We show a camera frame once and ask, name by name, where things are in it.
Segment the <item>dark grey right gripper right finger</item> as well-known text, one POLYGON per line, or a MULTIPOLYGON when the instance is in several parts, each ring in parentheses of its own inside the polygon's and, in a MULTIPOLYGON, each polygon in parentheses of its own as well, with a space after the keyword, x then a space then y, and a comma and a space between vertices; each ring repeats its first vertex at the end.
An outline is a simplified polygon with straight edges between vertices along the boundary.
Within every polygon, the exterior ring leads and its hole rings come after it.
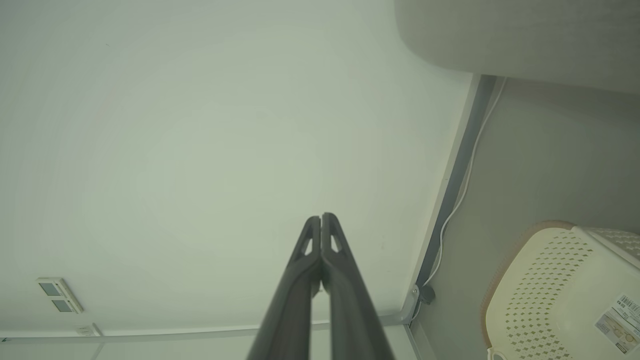
POLYGON ((393 360, 361 272, 338 217, 321 219, 322 285, 329 294, 333 360, 393 360))

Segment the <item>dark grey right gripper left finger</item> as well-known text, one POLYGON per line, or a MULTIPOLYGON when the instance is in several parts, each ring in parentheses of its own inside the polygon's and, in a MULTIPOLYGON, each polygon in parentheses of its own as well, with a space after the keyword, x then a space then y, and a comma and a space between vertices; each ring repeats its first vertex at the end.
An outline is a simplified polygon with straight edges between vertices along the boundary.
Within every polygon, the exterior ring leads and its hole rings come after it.
POLYGON ((249 360, 308 360, 313 297, 322 280, 322 221, 308 218, 247 355, 249 360))

